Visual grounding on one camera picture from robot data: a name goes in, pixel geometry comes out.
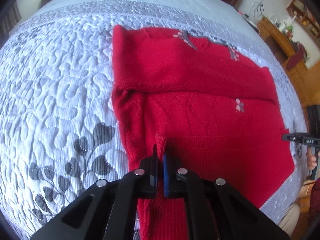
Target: human hand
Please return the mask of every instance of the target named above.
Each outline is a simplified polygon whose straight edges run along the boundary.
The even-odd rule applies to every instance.
[[[317,166],[317,158],[312,154],[311,148],[308,147],[307,149],[307,166],[309,170],[314,170]]]

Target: gray leaf pattern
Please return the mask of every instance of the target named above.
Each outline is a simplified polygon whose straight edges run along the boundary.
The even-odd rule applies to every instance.
[[[53,201],[58,195],[57,192],[55,192],[52,188],[49,187],[43,187],[42,190],[44,191],[44,198],[47,201]]]
[[[65,178],[63,176],[58,177],[58,184],[60,189],[65,192],[70,187],[70,180],[68,178]]]
[[[40,180],[43,178],[42,172],[36,163],[30,164],[29,176],[33,180]]]
[[[51,213],[50,209],[48,208],[45,200],[43,199],[43,197],[41,195],[36,195],[35,201],[36,201],[37,205],[39,206],[39,208],[41,208],[45,212]]]
[[[39,209],[33,209],[32,212],[35,214],[35,216],[39,219],[42,220],[43,219],[43,213],[41,212],[41,210]]]
[[[46,223],[47,223],[47,217],[46,216],[43,216],[43,219],[42,220],[39,220],[39,223],[44,226]]]
[[[89,142],[86,137],[81,137],[80,139],[75,140],[73,147],[78,154],[85,157],[89,151]]]
[[[44,174],[46,175],[46,177],[49,179],[49,180],[53,180],[54,178],[54,169],[53,169],[53,166],[50,165],[50,166],[45,166],[44,167]]]
[[[84,188],[77,191],[77,197],[79,197],[84,192]]]
[[[105,156],[100,155],[94,159],[91,170],[99,175],[108,175],[112,171],[112,167],[107,163]]]
[[[93,130],[95,145],[99,146],[112,140],[115,135],[115,128],[106,126],[104,123],[98,123]]]
[[[80,178],[81,170],[79,162],[76,158],[72,157],[70,162],[65,165],[66,173],[75,178]]]

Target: wooden shelf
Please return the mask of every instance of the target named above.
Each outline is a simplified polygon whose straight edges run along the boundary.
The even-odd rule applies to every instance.
[[[305,7],[305,4],[302,0],[299,0],[302,4],[304,4],[303,11],[299,9],[294,3],[296,0],[293,0],[291,4],[287,7],[287,11],[291,17],[295,17],[293,11],[295,11],[298,15],[296,17],[296,22],[300,24],[300,26],[305,30],[305,32],[314,40],[316,45],[320,48],[320,27],[316,25],[315,20],[311,20],[308,15],[308,9]],[[303,25],[303,21],[308,21],[308,25]],[[317,30],[317,34],[314,34],[308,26],[312,25],[314,29]]]
[[[290,15],[291,17],[294,17],[294,16],[295,16],[295,14],[292,13],[292,12],[290,12],[289,10],[288,10],[288,13],[289,13],[289,15]],[[301,25],[301,27],[306,31],[306,33],[308,33],[308,35],[314,40],[314,42],[315,42],[315,43],[317,44],[317,46],[320,48],[320,41],[317,39],[317,37],[319,37],[319,35],[320,35],[320,32],[319,32],[318,28],[316,28],[316,29],[318,30],[318,34],[317,34],[317,36],[315,36],[315,34],[314,34],[311,30],[309,30],[306,25],[303,25],[303,23],[300,21],[300,19],[296,18],[295,20]]]

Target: person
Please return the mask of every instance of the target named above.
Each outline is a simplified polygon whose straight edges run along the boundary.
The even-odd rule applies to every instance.
[[[312,154],[310,147],[308,147],[306,155],[307,167],[309,170],[314,170],[317,166],[316,156]],[[300,207],[296,203],[292,203],[278,226],[291,237],[295,227],[297,226],[299,216]]]

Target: finger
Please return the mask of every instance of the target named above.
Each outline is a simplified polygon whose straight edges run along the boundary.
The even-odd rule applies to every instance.
[[[309,170],[314,170],[315,169],[315,167],[310,167],[309,165],[307,165],[307,167],[308,167]]]
[[[310,167],[316,167],[317,163],[316,162],[308,162],[308,166]]]
[[[307,160],[315,162],[317,160],[317,158],[313,154],[307,153]]]

